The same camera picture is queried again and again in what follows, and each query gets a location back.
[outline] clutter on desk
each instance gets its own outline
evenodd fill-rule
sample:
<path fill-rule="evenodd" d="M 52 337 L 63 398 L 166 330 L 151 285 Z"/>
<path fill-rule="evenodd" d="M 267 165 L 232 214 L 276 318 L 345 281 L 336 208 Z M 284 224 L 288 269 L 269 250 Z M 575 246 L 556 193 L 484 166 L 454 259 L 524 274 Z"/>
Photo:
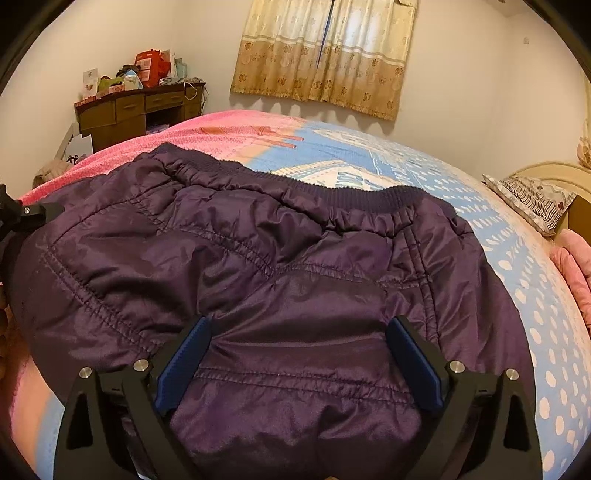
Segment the clutter on desk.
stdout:
<path fill-rule="evenodd" d="M 147 88 L 158 85 L 161 78 L 170 71 L 170 50 L 148 50 L 135 56 L 135 64 L 139 67 L 139 79 Z"/>
<path fill-rule="evenodd" d="M 82 89 L 82 98 L 87 99 L 89 97 L 96 96 L 97 88 L 98 88 L 98 78 L 99 72 L 98 69 L 88 70 L 83 73 L 83 82 L 84 86 Z"/>
<path fill-rule="evenodd" d="M 124 64 L 113 78 L 108 75 L 99 77 L 98 69 L 84 72 L 82 98 L 74 107 L 99 100 L 111 93 L 177 83 L 184 84 L 185 97 L 191 100 L 200 93 L 197 84 L 205 82 L 198 77 L 188 77 L 188 70 L 183 59 L 170 50 L 143 51 L 135 56 L 134 64 Z"/>

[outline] pink bedspread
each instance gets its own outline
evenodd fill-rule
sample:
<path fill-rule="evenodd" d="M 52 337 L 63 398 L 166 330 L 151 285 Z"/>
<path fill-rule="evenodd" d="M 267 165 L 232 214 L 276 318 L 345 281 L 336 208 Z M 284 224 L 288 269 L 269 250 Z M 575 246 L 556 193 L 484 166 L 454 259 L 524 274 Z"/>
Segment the pink bedspread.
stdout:
<path fill-rule="evenodd" d="M 256 145 L 293 148 L 292 144 L 283 140 L 293 139 L 290 132 L 303 123 L 304 121 L 294 117 L 247 110 L 211 113 L 178 124 L 164 132 L 134 138 L 101 150 L 61 177 L 30 191 L 21 200 L 25 204 L 34 203 L 73 181 L 109 173 L 133 160 L 139 153 L 149 152 L 164 142 L 181 148 L 200 150 L 218 160 L 241 160 L 235 157 L 250 145 L 255 148 Z"/>

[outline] pillow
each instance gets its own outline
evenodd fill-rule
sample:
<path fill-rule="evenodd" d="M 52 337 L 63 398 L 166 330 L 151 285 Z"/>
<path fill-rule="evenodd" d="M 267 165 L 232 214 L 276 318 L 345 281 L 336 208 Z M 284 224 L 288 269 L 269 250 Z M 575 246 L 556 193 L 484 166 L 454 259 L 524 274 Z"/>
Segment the pillow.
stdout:
<path fill-rule="evenodd" d="M 555 228 L 576 193 L 539 179 L 513 175 L 501 181 L 483 175 L 486 185 L 543 236 Z"/>

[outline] blue gripper pad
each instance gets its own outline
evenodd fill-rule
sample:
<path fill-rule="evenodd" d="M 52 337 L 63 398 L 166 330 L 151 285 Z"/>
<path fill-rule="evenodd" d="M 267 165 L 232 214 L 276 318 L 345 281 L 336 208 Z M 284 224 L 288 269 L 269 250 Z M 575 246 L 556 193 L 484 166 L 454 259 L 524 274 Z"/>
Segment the blue gripper pad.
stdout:
<path fill-rule="evenodd" d="M 444 404 L 441 379 L 421 351 L 421 347 L 437 347 L 422 338 L 417 338 L 417 342 L 422 343 L 421 346 L 417 345 L 417 342 L 397 317 L 388 323 L 386 342 L 418 407 L 432 413 L 439 412 Z"/>
<path fill-rule="evenodd" d="M 205 356 L 212 340 L 212 325 L 202 317 L 187 335 L 158 378 L 154 405 L 164 416 L 181 403 L 199 363 Z"/>

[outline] floral curtain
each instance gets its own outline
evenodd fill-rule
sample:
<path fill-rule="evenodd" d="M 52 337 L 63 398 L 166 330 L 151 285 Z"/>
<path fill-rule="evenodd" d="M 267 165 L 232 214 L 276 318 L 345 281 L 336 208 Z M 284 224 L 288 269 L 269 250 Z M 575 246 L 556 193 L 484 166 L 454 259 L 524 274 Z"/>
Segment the floral curtain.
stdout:
<path fill-rule="evenodd" d="M 308 100 L 332 0 L 254 0 L 231 92 Z"/>
<path fill-rule="evenodd" d="M 591 168 L 591 82 L 585 76 L 585 122 L 583 123 L 583 136 L 580 138 L 577 156 L 583 167 Z"/>
<path fill-rule="evenodd" d="M 396 120 L 417 0 L 335 0 L 310 93 Z"/>

